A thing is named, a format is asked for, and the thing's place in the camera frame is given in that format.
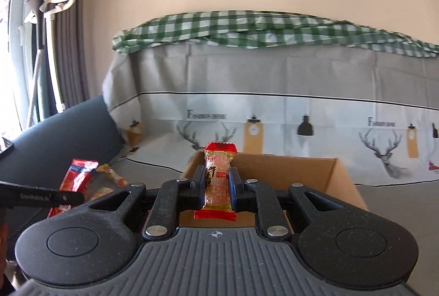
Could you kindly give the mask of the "person left hand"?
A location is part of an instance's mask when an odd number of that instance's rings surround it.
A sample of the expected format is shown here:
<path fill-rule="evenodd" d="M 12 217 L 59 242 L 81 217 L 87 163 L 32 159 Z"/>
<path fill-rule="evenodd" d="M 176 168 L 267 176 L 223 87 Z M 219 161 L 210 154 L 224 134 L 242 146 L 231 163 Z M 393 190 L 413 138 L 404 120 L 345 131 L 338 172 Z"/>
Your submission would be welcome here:
<path fill-rule="evenodd" d="M 1 261 L 6 260 L 7 256 L 7 245 L 8 245 L 8 237 L 9 237 L 9 228 L 6 223 L 1 224 L 0 226 L 0 256 Z"/>

